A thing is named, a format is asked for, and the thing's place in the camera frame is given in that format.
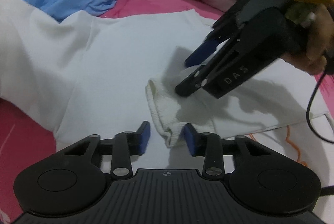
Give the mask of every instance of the finger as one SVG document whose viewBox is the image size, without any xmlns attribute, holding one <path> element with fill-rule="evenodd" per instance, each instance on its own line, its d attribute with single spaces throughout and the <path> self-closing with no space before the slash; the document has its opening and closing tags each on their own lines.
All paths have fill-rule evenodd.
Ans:
<svg viewBox="0 0 334 224">
<path fill-rule="evenodd" d="M 306 55 L 311 61 L 318 59 L 324 50 L 330 47 L 334 34 L 334 21 L 324 5 L 317 7 L 316 16 L 307 43 Z"/>
<path fill-rule="evenodd" d="M 305 54 L 291 55 L 290 53 L 285 53 L 281 58 L 293 65 L 295 68 L 305 71 L 311 75 L 317 75 L 325 70 L 327 60 L 324 56 L 319 57 L 316 61 L 310 62 Z"/>
<path fill-rule="evenodd" d="M 290 53 L 285 53 L 281 56 L 281 58 L 293 65 L 295 68 L 300 69 L 302 71 L 308 71 L 309 66 L 312 64 L 312 61 L 310 61 L 304 53 L 292 55 Z"/>
<path fill-rule="evenodd" d="M 327 65 L 326 58 L 324 56 L 321 56 L 319 59 L 317 59 L 313 64 L 311 64 L 308 67 L 307 73 L 310 75 L 318 75 L 325 70 L 326 65 Z"/>
</svg>

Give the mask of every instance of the bed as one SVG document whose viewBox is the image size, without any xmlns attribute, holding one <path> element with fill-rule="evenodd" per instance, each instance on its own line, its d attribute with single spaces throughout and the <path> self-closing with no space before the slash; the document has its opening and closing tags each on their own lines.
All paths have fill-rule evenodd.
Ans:
<svg viewBox="0 0 334 224">
<path fill-rule="evenodd" d="M 101 15 L 101 18 L 123 18 L 130 15 L 182 12 L 195 9 L 202 17 L 216 20 L 223 12 L 199 0 L 118 0 L 116 6 Z M 321 87 L 322 96 L 334 114 L 334 80 L 326 77 Z M 153 125 L 147 108 L 147 120 Z M 323 136 L 333 135 L 326 116 L 313 119 L 313 124 Z M 15 177 L 29 165 L 68 146 L 70 142 L 55 139 L 52 132 L 39 126 L 13 104 L 0 101 L 0 221 L 11 223 L 22 212 L 13 193 Z M 135 130 L 124 128 L 124 131 Z M 108 133 L 112 138 L 117 132 Z M 272 148 L 297 162 L 308 166 L 320 177 L 322 186 L 334 185 L 334 147 L 318 140 L 307 127 L 306 122 L 289 125 L 271 131 L 249 134 L 249 137 Z M 226 172 L 233 170 L 230 157 L 225 159 Z M 105 157 L 101 169 L 108 172 L 111 159 Z M 186 146 L 167 148 L 164 139 L 151 127 L 151 138 L 145 155 L 132 163 L 134 172 L 138 168 L 201 170 L 203 158 L 192 158 Z M 326 223 L 334 222 L 334 197 L 323 197 L 315 207 L 317 214 Z"/>
</svg>

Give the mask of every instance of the orange line pattern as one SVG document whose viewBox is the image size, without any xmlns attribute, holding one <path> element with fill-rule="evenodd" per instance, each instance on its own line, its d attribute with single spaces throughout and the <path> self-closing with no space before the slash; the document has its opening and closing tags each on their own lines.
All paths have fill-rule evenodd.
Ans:
<svg viewBox="0 0 334 224">
<path fill-rule="evenodd" d="M 255 139 L 255 137 L 254 137 L 254 135 L 252 133 L 250 133 L 248 136 L 251 138 L 251 140 L 257 142 L 256 139 Z"/>
<path fill-rule="evenodd" d="M 297 152 L 297 154 L 298 154 L 298 158 L 297 158 L 297 161 L 296 161 L 296 162 L 302 164 L 302 165 L 305 166 L 305 167 L 307 167 L 307 166 L 308 166 L 307 163 L 306 163 L 305 161 L 301 161 L 302 154 L 301 154 L 301 152 L 300 152 L 300 148 L 299 148 L 295 143 L 293 143 L 293 142 L 290 140 L 290 126 L 289 126 L 289 125 L 287 126 L 287 138 L 285 139 L 285 141 L 286 141 L 291 147 L 293 147 L 293 148 L 296 150 L 296 152 Z"/>
</svg>

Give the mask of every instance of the metal rivet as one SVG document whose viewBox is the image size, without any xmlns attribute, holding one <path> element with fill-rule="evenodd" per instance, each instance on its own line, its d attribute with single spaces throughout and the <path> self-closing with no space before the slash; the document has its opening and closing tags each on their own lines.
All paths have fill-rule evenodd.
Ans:
<svg viewBox="0 0 334 224">
<path fill-rule="evenodd" d="M 211 176 L 218 176 L 223 173 L 223 171 L 218 167 L 209 167 L 205 172 Z"/>
<path fill-rule="evenodd" d="M 125 167 L 119 167 L 119 168 L 114 169 L 113 173 L 116 176 L 125 176 L 125 175 L 128 175 L 130 171 Z"/>
<path fill-rule="evenodd" d="M 205 86 L 208 82 L 208 79 L 204 79 L 203 82 L 201 83 L 201 86 Z"/>
</svg>

